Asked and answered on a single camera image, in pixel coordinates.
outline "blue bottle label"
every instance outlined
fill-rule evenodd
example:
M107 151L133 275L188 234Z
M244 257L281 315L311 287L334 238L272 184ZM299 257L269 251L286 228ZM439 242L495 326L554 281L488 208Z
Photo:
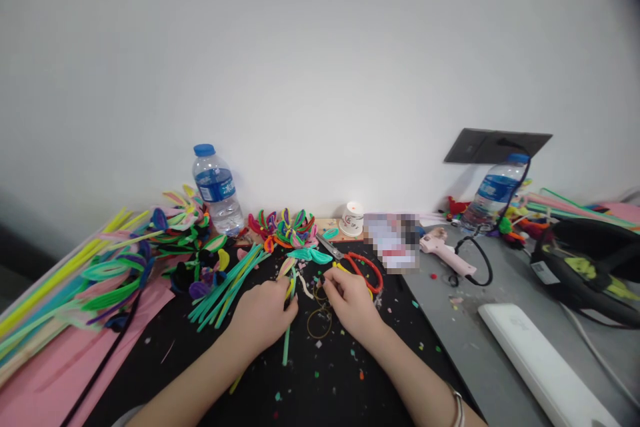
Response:
M214 203L223 201L235 193L233 177L227 169L204 171L195 178L195 181L204 201Z
M487 200L506 203L518 181L502 175L487 175L478 189L478 194Z

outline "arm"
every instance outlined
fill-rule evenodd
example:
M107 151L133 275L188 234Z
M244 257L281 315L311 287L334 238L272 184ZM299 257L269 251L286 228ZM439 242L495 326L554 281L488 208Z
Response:
M381 319L361 276L325 272L325 293L342 325L376 359L418 426L451 427L456 401L449 386ZM466 427L486 424L463 403Z
M245 292L225 332L188 369L136 414L127 427L196 425L222 393L298 312L297 296L284 310L289 278Z

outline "red scissors handle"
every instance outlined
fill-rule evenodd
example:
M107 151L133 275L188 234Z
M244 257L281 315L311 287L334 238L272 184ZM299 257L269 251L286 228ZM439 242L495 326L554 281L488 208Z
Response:
M382 280L382 274L380 273L380 271L378 270L378 267L375 266L375 264L369 260L368 258L365 258L361 255L358 254L354 254L353 252L347 252L345 254L345 259L349 260L349 263L351 264L351 267L353 267L353 270L355 271L355 273L359 276L361 276L363 279L365 279L365 283L367 284L367 287L369 288L369 290L371 290L372 294L379 294L380 291L382 290L382 287L384 286L384 281ZM371 267L371 269L373 269L373 271L375 272L375 276L378 277L378 286L377 287L373 287L369 281L367 280L367 278L362 274L362 272L360 272L360 269L358 268L357 262L354 262L353 259L356 260L361 260L362 262L365 262L365 264L367 264L369 267Z

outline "blue bottle cap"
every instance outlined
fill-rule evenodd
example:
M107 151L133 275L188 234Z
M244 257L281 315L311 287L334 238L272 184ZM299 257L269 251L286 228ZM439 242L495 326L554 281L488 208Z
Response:
M215 148L210 143L199 143L193 148L197 157L209 157L215 155Z
M524 153L510 153L509 157L507 157L507 161L511 163L527 163L529 161L529 156Z

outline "left hand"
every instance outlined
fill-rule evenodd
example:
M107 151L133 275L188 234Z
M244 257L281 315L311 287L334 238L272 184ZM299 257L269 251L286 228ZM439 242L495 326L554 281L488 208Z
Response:
M285 333L298 313L297 295L284 309L290 281L288 277L267 280L242 295L226 331L238 346L257 356Z

